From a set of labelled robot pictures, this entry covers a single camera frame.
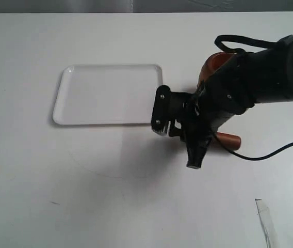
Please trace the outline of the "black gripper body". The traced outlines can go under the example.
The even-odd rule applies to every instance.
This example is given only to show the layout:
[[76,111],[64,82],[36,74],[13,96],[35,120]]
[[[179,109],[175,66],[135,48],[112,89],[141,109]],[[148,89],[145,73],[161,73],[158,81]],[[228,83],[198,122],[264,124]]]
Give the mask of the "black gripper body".
[[234,115],[241,115],[253,107],[239,78],[243,56],[236,54],[193,93],[172,92],[169,105],[170,137],[187,140],[210,140],[210,133]]

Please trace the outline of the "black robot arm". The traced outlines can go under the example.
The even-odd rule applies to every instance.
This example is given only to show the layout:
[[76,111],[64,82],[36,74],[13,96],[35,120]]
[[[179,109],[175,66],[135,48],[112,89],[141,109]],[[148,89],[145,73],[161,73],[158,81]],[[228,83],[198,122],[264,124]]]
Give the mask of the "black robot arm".
[[162,85],[155,94],[151,128],[185,143],[188,168],[201,167],[212,141],[237,153],[240,138],[218,132],[233,116],[260,103],[293,102],[293,35],[276,42],[220,35],[215,45],[195,92]]

